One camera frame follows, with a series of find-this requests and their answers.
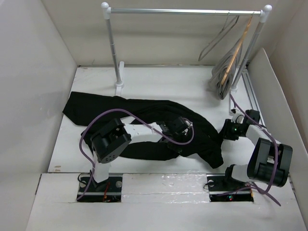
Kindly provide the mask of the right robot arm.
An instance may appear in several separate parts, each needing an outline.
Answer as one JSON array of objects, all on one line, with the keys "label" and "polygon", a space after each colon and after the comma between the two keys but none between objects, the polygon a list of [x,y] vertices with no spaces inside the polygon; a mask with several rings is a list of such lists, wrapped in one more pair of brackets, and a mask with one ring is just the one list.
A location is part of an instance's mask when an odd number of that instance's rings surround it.
[{"label": "right robot arm", "polygon": [[275,140],[259,121],[259,111],[246,110],[244,115],[237,113],[226,119],[220,131],[224,140],[236,141],[244,137],[255,146],[247,165],[227,167],[222,183],[229,190],[248,181],[283,187],[288,180],[293,149]]}]

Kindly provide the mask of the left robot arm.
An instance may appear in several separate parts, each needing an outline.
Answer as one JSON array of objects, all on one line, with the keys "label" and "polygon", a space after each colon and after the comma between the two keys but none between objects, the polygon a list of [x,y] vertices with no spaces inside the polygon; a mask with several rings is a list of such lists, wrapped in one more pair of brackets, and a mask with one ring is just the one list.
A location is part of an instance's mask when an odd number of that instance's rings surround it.
[{"label": "left robot arm", "polygon": [[97,191],[104,190],[109,178],[110,163],[127,150],[130,144],[163,143],[175,148],[177,145],[189,144],[193,138],[192,122],[183,117],[151,124],[126,124],[118,118],[113,119],[90,138],[95,154],[95,170],[90,184]]}]

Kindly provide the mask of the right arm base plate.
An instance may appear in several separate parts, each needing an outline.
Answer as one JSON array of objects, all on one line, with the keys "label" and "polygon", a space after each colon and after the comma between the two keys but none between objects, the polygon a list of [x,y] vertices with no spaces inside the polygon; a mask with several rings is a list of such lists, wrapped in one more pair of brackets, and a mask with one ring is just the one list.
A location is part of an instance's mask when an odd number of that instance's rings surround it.
[{"label": "right arm base plate", "polygon": [[228,180],[225,174],[206,174],[204,189],[210,202],[254,202],[251,190],[245,182]]}]

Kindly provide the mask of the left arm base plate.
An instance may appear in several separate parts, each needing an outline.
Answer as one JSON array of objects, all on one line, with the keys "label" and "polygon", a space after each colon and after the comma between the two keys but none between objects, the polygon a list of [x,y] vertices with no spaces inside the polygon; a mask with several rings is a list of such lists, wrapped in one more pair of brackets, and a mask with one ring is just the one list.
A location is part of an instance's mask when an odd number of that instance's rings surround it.
[{"label": "left arm base plate", "polygon": [[79,182],[77,202],[81,203],[117,203],[121,202],[123,175],[111,175],[107,180],[96,183],[91,181],[89,174],[80,174],[77,177]]}]

